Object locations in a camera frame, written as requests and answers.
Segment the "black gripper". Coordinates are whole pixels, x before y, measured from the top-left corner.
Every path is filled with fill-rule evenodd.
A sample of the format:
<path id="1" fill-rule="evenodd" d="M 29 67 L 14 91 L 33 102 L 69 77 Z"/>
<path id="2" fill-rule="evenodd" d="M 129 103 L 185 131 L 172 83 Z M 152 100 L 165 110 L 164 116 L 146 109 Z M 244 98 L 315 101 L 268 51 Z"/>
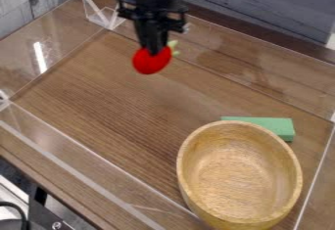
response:
<path id="1" fill-rule="evenodd" d="M 186 31 L 186 6 L 177 0 L 166 0 L 157 7 L 142 7 L 134 0 L 116 1 L 117 15 L 125 20 L 134 21 L 140 46 L 148 47 L 150 55 L 156 56 L 166 46 L 168 31 L 178 33 Z"/>

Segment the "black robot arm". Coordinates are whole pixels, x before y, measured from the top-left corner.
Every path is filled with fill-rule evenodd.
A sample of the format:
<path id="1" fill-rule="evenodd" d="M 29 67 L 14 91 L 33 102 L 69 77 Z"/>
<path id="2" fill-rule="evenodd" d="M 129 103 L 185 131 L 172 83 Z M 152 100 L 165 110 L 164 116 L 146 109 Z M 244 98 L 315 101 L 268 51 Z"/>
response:
<path id="1" fill-rule="evenodd" d="M 168 46 L 168 33 L 182 33 L 188 8 L 177 0 L 116 0 L 117 15 L 133 22 L 140 46 L 156 56 Z"/>

